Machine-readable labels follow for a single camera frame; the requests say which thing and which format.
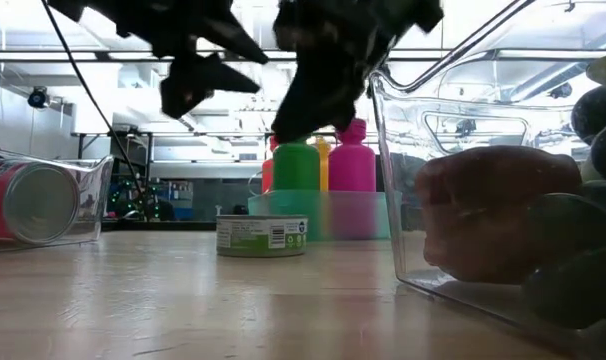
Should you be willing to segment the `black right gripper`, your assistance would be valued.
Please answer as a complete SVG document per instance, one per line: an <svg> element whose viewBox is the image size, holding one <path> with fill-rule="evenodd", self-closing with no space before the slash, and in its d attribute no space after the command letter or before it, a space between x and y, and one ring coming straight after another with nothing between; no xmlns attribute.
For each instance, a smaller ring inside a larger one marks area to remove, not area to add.
<svg viewBox="0 0 606 360"><path fill-rule="evenodd" d="M429 33L442 19L440 0L279 0L275 41L281 50L312 47L323 40L367 47L381 39L390 48L412 27ZM279 144L300 140L329 124L322 112L340 79L339 59L324 49L298 50L296 63L271 125ZM336 130L345 131L351 124L355 103L377 67L374 57L348 59L332 119Z"/></svg>

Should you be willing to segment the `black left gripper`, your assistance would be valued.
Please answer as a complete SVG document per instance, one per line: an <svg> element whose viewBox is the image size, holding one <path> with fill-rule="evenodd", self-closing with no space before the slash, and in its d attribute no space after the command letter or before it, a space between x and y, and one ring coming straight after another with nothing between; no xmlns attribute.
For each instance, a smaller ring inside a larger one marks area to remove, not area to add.
<svg viewBox="0 0 606 360"><path fill-rule="evenodd" d="M230 0L47 0L47 4L75 22L92 9L115 24L118 36L144 40L155 55L173 55L191 39L206 38L247 60L268 62L231 13ZM256 93L259 89L217 54L186 53L172 61L168 76L160 82L161 111L179 119L216 90Z"/></svg>

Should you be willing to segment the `pink plastic bottle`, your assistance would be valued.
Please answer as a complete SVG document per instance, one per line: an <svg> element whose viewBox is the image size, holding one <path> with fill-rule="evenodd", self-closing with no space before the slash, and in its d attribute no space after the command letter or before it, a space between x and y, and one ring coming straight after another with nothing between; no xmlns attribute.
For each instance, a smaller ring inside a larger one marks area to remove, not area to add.
<svg viewBox="0 0 606 360"><path fill-rule="evenodd" d="M376 229L376 155L363 144L367 122L354 118L336 135L340 144L329 154L333 234L344 240L370 239Z"/></svg>

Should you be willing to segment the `yellow plastic bottle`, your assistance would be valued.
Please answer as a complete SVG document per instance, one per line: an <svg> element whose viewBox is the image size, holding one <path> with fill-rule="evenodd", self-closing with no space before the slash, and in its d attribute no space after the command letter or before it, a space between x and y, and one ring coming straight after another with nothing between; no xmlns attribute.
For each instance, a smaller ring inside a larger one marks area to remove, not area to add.
<svg viewBox="0 0 606 360"><path fill-rule="evenodd" d="M319 152L319 179L320 179L320 190L327 191L329 189L329 153L331 151L330 144L322 137L317 136L315 138L315 147Z"/></svg>

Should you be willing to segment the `green plastic bottle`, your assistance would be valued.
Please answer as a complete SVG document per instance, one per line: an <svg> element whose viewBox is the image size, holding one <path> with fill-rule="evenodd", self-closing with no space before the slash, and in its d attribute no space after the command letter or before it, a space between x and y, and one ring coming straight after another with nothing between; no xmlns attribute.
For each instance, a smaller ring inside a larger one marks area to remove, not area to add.
<svg viewBox="0 0 606 360"><path fill-rule="evenodd" d="M272 206L278 215L308 217L308 241L322 240L320 154L305 139L279 145L273 154Z"/></svg>

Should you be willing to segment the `orange plastic bottle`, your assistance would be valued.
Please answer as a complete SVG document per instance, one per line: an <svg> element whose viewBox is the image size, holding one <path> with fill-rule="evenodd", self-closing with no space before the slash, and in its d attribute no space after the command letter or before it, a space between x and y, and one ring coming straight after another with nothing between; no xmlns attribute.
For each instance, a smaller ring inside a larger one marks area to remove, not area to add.
<svg viewBox="0 0 606 360"><path fill-rule="evenodd" d="M271 190L273 182L273 154L278 146L278 142L274 136L269 137L269 153L266 160L262 164L261 187L262 192L267 193Z"/></svg>

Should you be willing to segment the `clear plastic bin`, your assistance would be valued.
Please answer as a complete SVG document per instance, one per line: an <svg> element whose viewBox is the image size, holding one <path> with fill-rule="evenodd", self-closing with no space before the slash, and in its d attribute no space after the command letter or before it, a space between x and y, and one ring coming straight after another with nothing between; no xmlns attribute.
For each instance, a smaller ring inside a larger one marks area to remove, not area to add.
<svg viewBox="0 0 606 360"><path fill-rule="evenodd" d="M111 156L98 160L47 160L0 150L0 159L38 161L62 167L74 176L79 187L77 216L71 228L60 239L45 245L26 245L16 241L0 242L0 252L88 242L99 238L114 162Z"/></svg>
<svg viewBox="0 0 606 360"><path fill-rule="evenodd" d="M606 0L512 0L448 54L493 49L606 49ZM571 122L577 101L600 85L586 76L596 59L443 58L412 84L384 73L372 77L383 178L390 214L395 272L399 280L476 308L535 337L564 348L579 360L606 360L606 321L584 329L557 326L528 307L522 285L460 281L429 265L423 256L425 227L415 177L428 161L490 146L524 146L575 160L582 183L597 179L590 147ZM568 98L549 92L564 82Z"/></svg>

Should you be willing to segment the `tin can with white label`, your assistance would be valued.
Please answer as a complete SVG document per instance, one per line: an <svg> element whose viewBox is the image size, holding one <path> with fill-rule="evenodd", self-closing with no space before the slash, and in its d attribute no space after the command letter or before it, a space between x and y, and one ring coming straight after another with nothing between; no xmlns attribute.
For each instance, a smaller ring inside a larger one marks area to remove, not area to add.
<svg viewBox="0 0 606 360"><path fill-rule="evenodd" d="M281 258L306 251L308 218L294 215L222 215L216 220L219 256Z"/></svg>

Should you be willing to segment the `dark red apple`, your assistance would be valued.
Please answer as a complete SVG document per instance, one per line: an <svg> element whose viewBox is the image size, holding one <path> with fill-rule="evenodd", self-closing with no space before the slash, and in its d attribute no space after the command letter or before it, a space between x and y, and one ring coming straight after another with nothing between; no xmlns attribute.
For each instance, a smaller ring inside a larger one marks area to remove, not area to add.
<svg viewBox="0 0 606 360"><path fill-rule="evenodd" d="M529 205L545 194L574 193L581 183L570 156L524 146L432 159L415 177L424 259L460 281L519 284L552 253L528 233Z"/></svg>

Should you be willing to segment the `tin can with red label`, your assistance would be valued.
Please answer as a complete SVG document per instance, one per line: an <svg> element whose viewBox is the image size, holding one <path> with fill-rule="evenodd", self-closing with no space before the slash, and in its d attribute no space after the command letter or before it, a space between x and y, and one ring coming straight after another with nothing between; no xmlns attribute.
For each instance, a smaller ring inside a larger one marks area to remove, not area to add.
<svg viewBox="0 0 606 360"><path fill-rule="evenodd" d="M68 170L0 159L0 242L52 243L71 228L78 208L79 187Z"/></svg>

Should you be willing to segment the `dark grape bunch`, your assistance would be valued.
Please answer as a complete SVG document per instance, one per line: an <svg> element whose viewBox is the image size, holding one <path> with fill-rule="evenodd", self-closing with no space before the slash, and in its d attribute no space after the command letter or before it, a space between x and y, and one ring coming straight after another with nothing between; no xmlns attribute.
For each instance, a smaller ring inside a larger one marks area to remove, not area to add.
<svg viewBox="0 0 606 360"><path fill-rule="evenodd" d="M584 329L606 321L606 86L585 93L571 113L577 136L590 147L598 177L572 193L548 193L528 207L532 235L556 245L556 259L523 283L522 293L541 319Z"/></svg>

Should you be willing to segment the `black shelf rack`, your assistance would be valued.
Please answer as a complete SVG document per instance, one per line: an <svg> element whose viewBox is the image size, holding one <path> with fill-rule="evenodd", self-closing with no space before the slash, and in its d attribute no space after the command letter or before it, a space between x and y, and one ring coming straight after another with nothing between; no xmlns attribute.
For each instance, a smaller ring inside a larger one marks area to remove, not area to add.
<svg viewBox="0 0 606 360"><path fill-rule="evenodd" d="M257 175L269 156L269 132L138 132L125 142L145 149L133 163L150 178L241 179Z"/></svg>

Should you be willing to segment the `black aluminium frame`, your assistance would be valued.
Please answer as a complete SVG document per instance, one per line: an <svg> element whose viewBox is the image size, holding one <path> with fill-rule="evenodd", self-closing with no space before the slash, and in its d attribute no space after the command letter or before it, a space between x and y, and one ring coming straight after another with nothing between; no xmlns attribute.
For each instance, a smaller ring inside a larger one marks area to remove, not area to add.
<svg viewBox="0 0 606 360"><path fill-rule="evenodd" d="M392 50L389 61L395 62L437 62L443 58L452 58L454 62L477 59L541 59L544 61L569 60L579 61L596 59L606 56L606 49L493 49L477 52L471 55L448 54L444 50ZM72 52L72 57L79 63L123 63L123 62L170 62L171 56L156 58L149 51L107 51L107 50L78 50ZM64 50L5 50L0 51L0 62L11 63L65 63L69 60Z"/></svg>

